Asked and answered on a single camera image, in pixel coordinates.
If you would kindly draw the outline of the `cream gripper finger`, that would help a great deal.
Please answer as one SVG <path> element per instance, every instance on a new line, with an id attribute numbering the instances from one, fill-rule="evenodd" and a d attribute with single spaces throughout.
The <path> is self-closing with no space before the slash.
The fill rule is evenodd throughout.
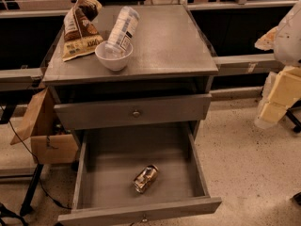
<path id="1" fill-rule="evenodd" d="M 277 27 L 275 26 L 259 39 L 257 39 L 257 41 L 255 42 L 255 47 L 263 51 L 273 50 L 276 33 Z"/>
<path id="2" fill-rule="evenodd" d="M 261 100 L 254 123 L 261 129 L 273 127 L 285 116 L 288 109 L 287 105 Z"/>

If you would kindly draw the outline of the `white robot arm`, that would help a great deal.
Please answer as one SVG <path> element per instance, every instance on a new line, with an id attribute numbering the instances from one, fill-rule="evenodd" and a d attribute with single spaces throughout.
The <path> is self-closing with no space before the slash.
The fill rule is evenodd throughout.
<path id="1" fill-rule="evenodd" d="M 301 1 L 298 1 L 280 23 L 261 36 L 255 47 L 274 52 L 284 68 L 269 73 L 262 90 L 255 124 L 261 129 L 276 125 L 301 99 Z"/>

